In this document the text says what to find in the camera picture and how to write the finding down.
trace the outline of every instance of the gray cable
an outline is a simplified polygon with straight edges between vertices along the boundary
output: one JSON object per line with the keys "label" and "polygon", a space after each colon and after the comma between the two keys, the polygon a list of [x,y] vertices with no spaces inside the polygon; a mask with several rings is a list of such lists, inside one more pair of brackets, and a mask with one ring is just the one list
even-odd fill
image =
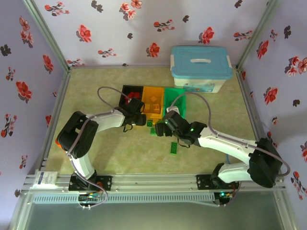
{"label": "gray cable", "polygon": [[[242,141],[234,140],[234,139],[232,139],[232,138],[225,137],[225,136],[223,136],[223,135],[218,134],[218,132],[216,132],[216,131],[211,127],[211,107],[210,107],[209,103],[207,102],[207,100],[206,100],[203,96],[201,96],[200,94],[195,93],[195,92],[184,92],[184,93],[182,93],[181,95],[179,95],[179,96],[173,101],[173,103],[171,104],[170,107],[173,107],[174,104],[175,104],[175,102],[176,102],[180,97],[182,97],[183,95],[186,95],[186,94],[194,94],[194,95],[196,95],[196,96],[199,96],[199,97],[202,98],[203,101],[206,103],[206,105],[207,105],[207,107],[208,107],[208,111],[209,111],[208,127],[209,127],[209,129],[210,129],[210,131],[211,131],[212,133],[214,133],[216,136],[218,136],[218,137],[220,137],[220,138],[223,138],[223,139],[225,139],[225,140],[229,140],[229,141],[231,141],[231,142],[235,142],[235,143],[237,143],[237,144],[239,144],[239,145],[246,145],[246,143],[244,143],[244,142],[242,142]],[[278,156],[275,156],[274,154],[270,153],[269,151],[266,151],[266,150],[261,149],[261,148],[259,148],[259,147],[255,147],[255,146],[252,146],[252,145],[251,145],[250,147],[252,147],[252,148],[255,149],[255,150],[261,151],[261,152],[263,152],[263,153],[265,153],[265,154],[267,154],[267,155],[269,155],[269,156],[271,156],[271,157],[273,157],[273,158],[279,160],[282,164],[284,164],[284,165],[287,167],[287,172],[282,173],[282,174],[279,174],[279,175],[277,175],[277,176],[287,176],[287,175],[290,173],[290,171],[291,171],[290,166],[289,166],[288,163],[285,162],[282,158],[280,158],[280,157],[278,157]]]}
{"label": "gray cable", "polygon": [[82,180],[84,180],[85,182],[87,182],[87,183],[89,183],[89,184],[91,184],[91,185],[93,185],[93,186],[95,186],[95,187],[101,189],[101,190],[103,191],[103,193],[106,194],[105,199],[103,199],[102,201],[100,201],[100,202],[97,203],[97,204],[91,205],[90,207],[81,206],[80,203],[79,203],[79,205],[80,205],[81,207],[85,208],[85,209],[90,209],[90,208],[92,208],[92,207],[95,207],[95,206],[98,206],[98,205],[100,205],[100,204],[105,203],[105,202],[107,201],[107,199],[108,199],[108,193],[106,192],[106,190],[105,190],[102,186],[99,186],[98,184],[95,184],[95,183],[93,183],[93,182],[87,180],[84,176],[82,176],[82,175],[78,172],[76,166],[74,165],[74,163],[73,163],[73,161],[72,161],[71,152],[72,152],[72,150],[76,147],[76,145],[77,145],[77,143],[78,143],[78,141],[79,141],[79,139],[80,139],[80,136],[81,136],[82,132],[84,131],[84,128],[85,128],[86,124],[87,124],[90,120],[92,120],[93,118],[96,118],[96,117],[101,117],[101,116],[104,116],[104,115],[107,115],[107,114],[111,114],[111,113],[113,113],[113,112],[115,111],[115,108],[114,108],[111,104],[109,104],[108,102],[106,102],[104,99],[102,99],[101,96],[99,95],[99,91],[100,91],[101,89],[103,89],[103,88],[115,90],[115,91],[121,93],[122,95],[124,95],[126,98],[129,99],[129,97],[128,97],[127,95],[125,95],[124,93],[122,93],[121,91],[119,91],[119,90],[117,90],[117,89],[114,89],[114,88],[108,87],[108,86],[99,87],[98,90],[97,90],[97,95],[98,95],[99,99],[100,99],[102,102],[104,102],[104,103],[106,103],[107,105],[109,105],[109,106],[112,108],[112,111],[104,112],[104,113],[100,113],[100,114],[96,114],[96,115],[93,115],[93,116],[90,116],[89,118],[87,118],[86,121],[83,123],[83,125],[82,125],[82,127],[81,127],[81,129],[80,129],[80,132],[79,132],[77,138],[75,139],[75,141],[74,141],[73,144],[71,145],[70,149],[69,149],[69,150],[67,151],[67,153],[66,153],[66,156],[68,156],[69,159],[70,159],[70,161],[71,161],[71,165],[72,165],[72,167],[73,167],[75,173],[76,173]]}
{"label": "gray cable", "polygon": [[115,110],[114,106],[111,105],[111,104],[109,104],[108,102],[106,102],[104,99],[102,99],[102,97],[101,97],[100,94],[99,94],[99,91],[100,91],[101,89],[103,89],[103,88],[115,90],[115,91],[119,92],[121,95],[125,96],[125,97],[129,100],[129,97],[128,97],[126,94],[124,94],[123,92],[121,92],[121,91],[119,91],[119,90],[117,90],[117,89],[114,89],[114,88],[108,87],[108,86],[101,86],[101,87],[99,87],[99,88],[97,89],[97,95],[98,95],[99,99],[100,99],[102,102],[106,103],[108,106],[110,106],[110,107],[112,108],[112,112],[114,112],[114,110]]}

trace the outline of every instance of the white label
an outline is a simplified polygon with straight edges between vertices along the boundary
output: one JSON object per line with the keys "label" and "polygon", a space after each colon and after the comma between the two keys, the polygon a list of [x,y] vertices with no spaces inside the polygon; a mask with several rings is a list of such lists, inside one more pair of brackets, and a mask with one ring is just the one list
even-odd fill
{"label": "white label", "polygon": [[33,187],[54,187],[59,172],[38,171],[35,176]]}

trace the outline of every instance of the floor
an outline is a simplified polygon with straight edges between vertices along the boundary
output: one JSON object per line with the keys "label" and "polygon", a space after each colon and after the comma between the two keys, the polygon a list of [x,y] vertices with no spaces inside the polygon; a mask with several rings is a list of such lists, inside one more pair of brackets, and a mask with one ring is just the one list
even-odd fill
{"label": "floor", "polygon": [[[169,68],[120,68],[74,69],[53,137],[46,170],[71,174],[73,169],[65,152],[54,140],[73,112],[85,114],[109,111],[101,103],[96,91],[100,86],[118,90],[123,84],[173,87],[174,80]],[[228,80],[218,93],[203,93],[212,108],[212,126],[220,132],[244,139],[254,139],[242,93],[236,78]],[[114,106],[120,95],[109,89],[101,90],[101,96]],[[186,119],[189,122],[208,122],[205,103],[194,95],[187,96]],[[170,154],[175,137],[155,137],[150,128],[135,127],[123,133],[112,128],[97,133],[89,156],[98,173],[211,173],[218,163],[226,162],[226,155],[213,149],[191,146],[178,147],[177,155]],[[231,162],[238,160],[230,157]]]}

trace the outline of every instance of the aluminum frame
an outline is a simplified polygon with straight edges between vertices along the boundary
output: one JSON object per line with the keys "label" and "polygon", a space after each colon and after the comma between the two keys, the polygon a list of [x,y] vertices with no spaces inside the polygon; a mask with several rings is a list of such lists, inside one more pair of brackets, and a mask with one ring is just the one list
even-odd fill
{"label": "aluminum frame", "polygon": [[62,54],[58,44],[56,43],[52,33],[50,32],[44,18],[40,14],[38,7],[36,6],[33,0],[23,0],[23,1],[24,1],[26,8],[31,13],[34,21],[36,22],[36,25],[38,26],[39,30],[42,32],[44,38],[46,39],[53,53],[55,54],[58,61],[60,62],[62,68],[65,70],[65,72],[68,73],[69,67],[66,63],[65,57]]}
{"label": "aluminum frame", "polygon": [[[264,27],[272,17],[273,13],[277,9],[281,0],[271,0],[268,4],[268,7],[261,19],[258,27],[254,32],[254,36],[250,40],[246,50],[244,51],[240,62],[238,64],[238,69],[236,71],[236,75],[238,78],[238,82],[242,91],[243,99],[245,105],[247,107],[248,116],[251,121],[252,128],[254,130],[254,134],[257,140],[261,136],[264,136],[264,132],[260,121],[257,119],[258,113],[256,107],[249,103],[247,89],[246,86],[243,85],[241,78],[241,70],[240,68],[244,65],[246,59],[248,58],[253,46],[255,45],[258,37],[261,35]],[[43,17],[39,13],[35,3],[33,0],[24,0],[24,3],[27,9],[32,14],[35,22],[40,28],[43,36],[47,40],[51,49],[57,56],[60,61],[62,67],[65,69],[66,73],[63,77],[63,81],[61,84],[59,96],[56,101],[55,109],[52,114],[52,121],[50,128],[48,129],[46,139],[43,145],[42,154],[37,161],[37,169],[43,171],[45,169],[45,165],[47,162],[51,141],[53,139],[55,129],[57,126],[57,122],[59,119],[59,114],[61,111],[61,107],[64,101],[66,89],[69,83],[69,79],[71,76],[71,71],[69,71],[69,67],[66,64],[65,58],[59,49],[57,43],[55,42],[51,32],[49,31],[46,22]],[[118,67],[118,66],[107,66],[104,68],[144,68],[144,66],[128,66],[128,67]],[[197,190],[196,184],[196,174],[187,173],[187,174],[123,174],[123,175],[112,175],[113,183],[112,189],[109,192],[110,194],[133,194],[133,193],[148,193],[149,191],[154,193],[201,193],[201,192],[213,192],[213,190]],[[9,226],[10,230],[23,230],[26,226],[26,222],[28,216],[30,214],[30,210],[32,207],[33,199],[36,194],[78,194],[78,192],[68,192],[68,186],[70,181],[70,175],[59,175],[56,182],[56,187],[54,189],[31,189],[34,182],[35,175],[28,175],[24,186],[22,188],[22,194],[18,199],[17,206],[15,208],[15,212]],[[276,186],[272,189],[263,188],[254,182],[243,182],[240,192],[248,192],[248,191],[272,191],[276,200],[276,205],[278,207],[281,221],[285,229],[287,230],[296,230],[295,225],[295,217],[293,210],[291,209],[290,203],[287,201],[287,195],[285,193],[285,186],[283,184],[282,179],[280,179]]]}
{"label": "aluminum frame", "polygon": [[255,29],[253,36],[251,37],[251,39],[248,43],[248,46],[244,50],[244,53],[239,60],[239,63],[237,65],[238,68],[242,68],[242,66],[246,62],[249,54],[252,52],[253,47],[257,43],[257,40],[262,35],[263,30],[267,26],[268,22],[270,21],[271,17],[274,15],[276,9],[278,8],[278,6],[281,2],[282,2],[282,0],[270,0],[268,2],[266,10],[265,10],[257,28]]}

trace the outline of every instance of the white robotic arm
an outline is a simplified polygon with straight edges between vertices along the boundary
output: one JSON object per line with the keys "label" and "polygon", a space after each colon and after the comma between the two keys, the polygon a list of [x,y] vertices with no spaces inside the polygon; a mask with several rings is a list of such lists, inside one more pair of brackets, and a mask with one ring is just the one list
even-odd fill
{"label": "white robotic arm", "polygon": [[[116,108],[108,114],[94,117],[82,131],[80,130],[82,134],[71,152],[71,160],[81,176],[88,180],[94,180],[96,176],[88,156],[95,134],[112,127],[145,125],[146,116],[141,115],[142,105],[141,101],[132,99],[124,108]],[[190,124],[177,112],[169,111],[163,117],[164,122],[156,123],[158,136],[175,136],[187,145],[215,149],[242,161],[236,164],[218,164],[212,173],[212,183],[216,187],[233,181],[251,180],[264,187],[273,187],[282,163],[278,160],[280,156],[270,141],[264,138],[259,142],[244,140],[217,132],[200,122]],[[71,116],[57,137],[57,143],[62,149],[68,151],[72,147],[78,136],[76,129],[81,129],[89,117],[92,116],[79,111]],[[257,149],[268,151],[276,157]]]}
{"label": "white robotic arm", "polygon": [[[218,150],[242,161],[241,163],[224,164],[219,170],[218,177],[227,184],[233,181],[251,181],[252,179],[248,173],[249,154],[254,152],[255,149],[252,146],[256,147],[256,142],[239,139],[219,132],[218,134],[216,136],[209,128],[204,128],[201,131],[201,137],[198,139],[200,146]],[[239,145],[236,142],[225,140],[221,136],[237,139],[238,141],[245,142],[246,145]]]}
{"label": "white robotic arm", "polygon": [[[121,127],[124,120],[125,116],[117,109],[109,114],[91,119],[92,122],[96,122],[98,124],[96,133],[112,127]],[[86,179],[89,179],[95,173],[95,169],[91,164],[89,154],[85,154],[84,156],[78,158],[73,157],[72,161],[77,171]]]}
{"label": "white robotic arm", "polygon": [[190,124],[176,110],[169,111],[163,121],[155,125],[158,136],[175,136],[188,146],[215,149],[242,161],[236,164],[218,164],[212,174],[215,186],[252,180],[267,188],[275,185],[282,162],[269,140],[244,140],[217,132],[200,122]]}

